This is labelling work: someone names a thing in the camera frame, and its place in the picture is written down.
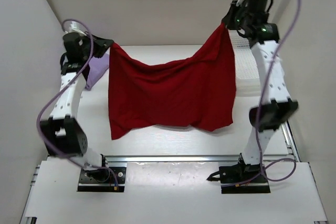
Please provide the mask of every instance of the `gray wall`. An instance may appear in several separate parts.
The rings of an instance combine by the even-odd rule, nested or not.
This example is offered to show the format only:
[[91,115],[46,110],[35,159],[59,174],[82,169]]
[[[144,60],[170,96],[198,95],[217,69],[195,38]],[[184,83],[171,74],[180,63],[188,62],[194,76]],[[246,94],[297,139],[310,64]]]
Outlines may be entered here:
[[46,156],[36,116],[60,85],[61,29],[46,0],[0,0],[0,223],[18,224]]
[[[284,13],[284,34],[293,18]],[[298,24],[282,50],[286,83],[299,101],[290,121],[299,154],[309,161],[331,223],[336,223],[336,0],[303,0]]]
[[[78,18],[121,45],[202,44],[231,0],[49,0],[60,20]],[[275,0],[272,16],[281,0]]]

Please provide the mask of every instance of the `red towel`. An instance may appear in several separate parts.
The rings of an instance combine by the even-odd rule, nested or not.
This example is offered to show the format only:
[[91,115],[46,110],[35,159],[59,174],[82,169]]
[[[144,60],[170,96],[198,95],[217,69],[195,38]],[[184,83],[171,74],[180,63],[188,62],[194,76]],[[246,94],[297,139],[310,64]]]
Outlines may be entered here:
[[112,139],[154,124],[206,131],[232,124],[235,58],[221,24],[190,58],[149,66],[119,45],[110,50],[109,118]]

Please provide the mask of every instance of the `table surface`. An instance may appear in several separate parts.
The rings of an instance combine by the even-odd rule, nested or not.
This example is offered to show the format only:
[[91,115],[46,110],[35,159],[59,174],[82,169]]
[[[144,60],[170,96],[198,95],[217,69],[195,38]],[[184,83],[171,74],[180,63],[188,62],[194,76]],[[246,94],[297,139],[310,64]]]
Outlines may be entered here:
[[[268,176],[292,169],[280,163]],[[218,163],[128,163],[124,193],[77,192],[79,168],[50,158],[41,164],[26,217],[53,223],[272,223],[313,224],[326,220],[307,163],[288,180],[270,183],[270,194],[222,195],[205,178]]]
[[[123,48],[132,58],[155,65],[190,57],[199,47]],[[238,155],[244,149],[251,132],[249,109],[259,102],[259,97],[236,97],[233,108],[234,123],[212,133],[193,127],[156,125],[132,130],[122,138],[112,141],[108,118],[108,82],[107,72],[91,91],[82,93],[77,117],[88,137],[89,147],[104,155]],[[265,154],[288,154],[281,130],[273,136]]]

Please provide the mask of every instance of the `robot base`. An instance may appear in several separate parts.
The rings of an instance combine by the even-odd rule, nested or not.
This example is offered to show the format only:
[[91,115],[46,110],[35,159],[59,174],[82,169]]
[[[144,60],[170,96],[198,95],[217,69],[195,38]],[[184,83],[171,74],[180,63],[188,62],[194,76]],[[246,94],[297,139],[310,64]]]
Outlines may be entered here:
[[118,189],[114,187],[114,178],[111,175],[108,178],[107,170],[101,170],[103,179],[96,179],[97,174],[93,176],[92,171],[81,170],[78,180],[77,191],[92,191],[105,193],[123,193],[125,191],[126,167],[110,167],[117,176]]
[[251,182],[240,186],[225,186],[248,180],[259,173],[258,170],[242,172],[240,168],[240,164],[219,167],[222,194],[267,194],[271,192],[268,180],[263,175],[259,175]]

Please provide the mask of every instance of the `purple cloth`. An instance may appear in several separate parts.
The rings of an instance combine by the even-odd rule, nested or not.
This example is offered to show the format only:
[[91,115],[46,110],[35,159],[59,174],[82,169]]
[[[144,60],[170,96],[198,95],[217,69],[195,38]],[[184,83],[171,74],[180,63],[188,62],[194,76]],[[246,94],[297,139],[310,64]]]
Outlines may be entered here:
[[104,75],[106,70],[109,69],[109,58],[110,56],[108,54],[104,54],[104,56],[99,59],[93,57],[90,60],[90,72],[85,86],[86,90],[91,90],[97,81],[99,81],[99,79]]

